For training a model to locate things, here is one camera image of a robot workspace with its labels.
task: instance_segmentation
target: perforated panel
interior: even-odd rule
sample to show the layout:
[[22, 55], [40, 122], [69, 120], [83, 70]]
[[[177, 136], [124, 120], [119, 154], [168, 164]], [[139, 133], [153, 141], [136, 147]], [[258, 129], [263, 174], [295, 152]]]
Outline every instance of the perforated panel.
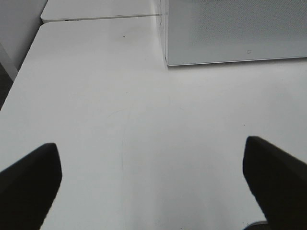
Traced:
[[307, 56], [306, 0], [169, 0], [169, 65]]

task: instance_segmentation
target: scratch mark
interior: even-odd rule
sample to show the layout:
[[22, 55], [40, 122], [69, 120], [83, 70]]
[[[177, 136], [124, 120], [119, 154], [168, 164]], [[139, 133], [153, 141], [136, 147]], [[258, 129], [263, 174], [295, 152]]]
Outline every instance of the scratch mark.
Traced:
[[118, 113], [118, 112], [124, 111], [124, 110], [126, 110], [126, 109], [117, 110], [117, 111], [111, 113], [107, 118], [113, 116], [114, 114], [116, 114], [116, 113]]
[[131, 115], [131, 111], [132, 111], [133, 106], [134, 106], [134, 103], [132, 104], [132, 106], [131, 106], [130, 109], [129, 109], [129, 113], [128, 113], [128, 116], [127, 116], [127, 120], [126, 120], [126, 123], [125, 123], [125, 126], [124, 126], [123, 137], [122, 137], [122, 140], [121, 140], [121, 169], [122, 169], [121, 210], [122, 210], [122, 213], [123, 213], [124, 229], [125, 229], [125, 230], [127, 229], [127, 222], [126, 222], [126, 218], [125, 218], [125, 216], [126, 216], [126, 215], [125, 215], [126, 211], [124, 210], [124, 200], [123, 200], [123, 199], [124, 199], [123, 187], [124, 187], [124, 181], [125, 181], [123, 146], [124, 146], [124, 141], [125, 141], [125, 134], [126, 134], [127, 125], [128, 125], [129, 119], [130, 119], [130, 115]]

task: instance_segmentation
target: desk surface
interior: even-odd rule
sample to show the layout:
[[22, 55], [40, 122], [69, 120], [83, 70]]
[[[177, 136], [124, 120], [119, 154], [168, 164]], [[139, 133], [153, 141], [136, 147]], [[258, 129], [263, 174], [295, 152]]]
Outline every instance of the desk surface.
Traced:
[[243, 229], [264, 220], [246, 137], [307, 162], [306, 59], [167, 68], [161, 50], [154, 17], [40, 28], [0, 112], [0, 169], [57, 144], [42, 229]]
[[155, 15], [155, 1], [157, 0], [48, 0], [41, 18], [47, 23]]

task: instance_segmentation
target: white wall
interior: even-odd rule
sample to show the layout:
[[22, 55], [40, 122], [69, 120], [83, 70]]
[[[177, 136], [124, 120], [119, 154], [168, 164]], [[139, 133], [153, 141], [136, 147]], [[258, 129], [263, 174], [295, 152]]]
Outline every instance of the white wall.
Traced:
[[42, 24], [47, 0], [0, 0], [0, 44], [17, 69]]
[[18, 70], [0, 43], [0, 63], [12, 80], [15, 80]]

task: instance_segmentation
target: white table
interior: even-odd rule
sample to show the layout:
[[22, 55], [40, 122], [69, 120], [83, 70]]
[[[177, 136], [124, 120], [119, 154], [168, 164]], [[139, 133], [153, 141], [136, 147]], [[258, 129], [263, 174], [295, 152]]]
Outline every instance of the white table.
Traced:
[[156, 15], [158, 0], [48, 0], [44, 23]]
[[154, 17], [39, 30], [0, 112], [0, 169], [56, 142], [42, 229], [243, 229], [264, 220], [246, 137], [307, 162], [305, 59], [167, 69], [161, 50]]

